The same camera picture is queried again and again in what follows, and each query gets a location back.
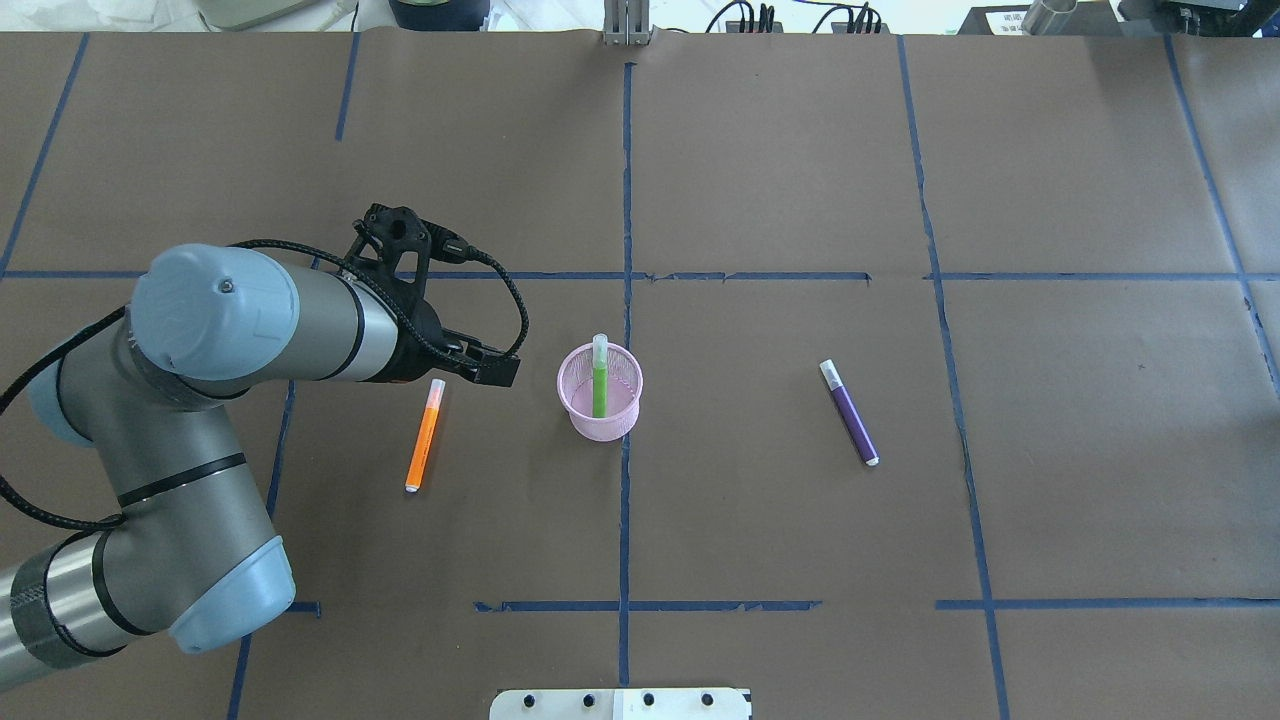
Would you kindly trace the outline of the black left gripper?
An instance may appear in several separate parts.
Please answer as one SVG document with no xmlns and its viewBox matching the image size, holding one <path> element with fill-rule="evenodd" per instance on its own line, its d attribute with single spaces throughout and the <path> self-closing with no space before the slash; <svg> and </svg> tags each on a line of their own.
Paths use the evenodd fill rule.
<svg viewBox="0 0 1280 720">
<path fill-rule="evenodd" d="M 477 338 L 442 324 L 430 304 L 415 305 L 408 315 L 388 310 L 396 346 L 385 364 L 385 383 L 408 383 L 440 370 L 477 386 L 509 388 L 521 365 L 518 355 L 468 354 Z"/>
</svg>

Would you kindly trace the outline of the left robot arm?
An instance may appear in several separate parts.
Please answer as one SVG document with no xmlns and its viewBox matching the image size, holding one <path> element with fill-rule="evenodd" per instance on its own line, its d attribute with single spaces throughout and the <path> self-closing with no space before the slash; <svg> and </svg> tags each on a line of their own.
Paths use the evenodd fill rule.
<svg viewBox="0 0 1280 720">
<path fill-rule="evenodd" d="M 237 642 L 280 616 L 296 584 L 227 405 L 269 380 L 407 383 L 433 369 L 508 387 L 516 348 L 436 328 L 431 261 L 509 273 L 463 240 L 374 243 L 338 258 L 280 240 L 184 243 L 131 301 L 78 331 L 3 393 L 26 391 L 63 439 L 97 452 L 118 512 L 97 521 L 3 498 L 63 542 L 3 573 L 3 689 L 84 666 L 161 632 L 180 651 Z"/>
</svg>

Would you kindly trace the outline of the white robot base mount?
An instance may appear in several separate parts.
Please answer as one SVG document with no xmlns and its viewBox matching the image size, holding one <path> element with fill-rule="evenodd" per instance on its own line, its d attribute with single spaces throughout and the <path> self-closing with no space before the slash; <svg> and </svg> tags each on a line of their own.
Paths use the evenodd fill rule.
<svg viewBox="0 0 1280 720">
<path fill-rule="evenodd" d="M 732 687 L 511 689 L 490 719 L 753 719 L 749 691 Z"/>
</svg>

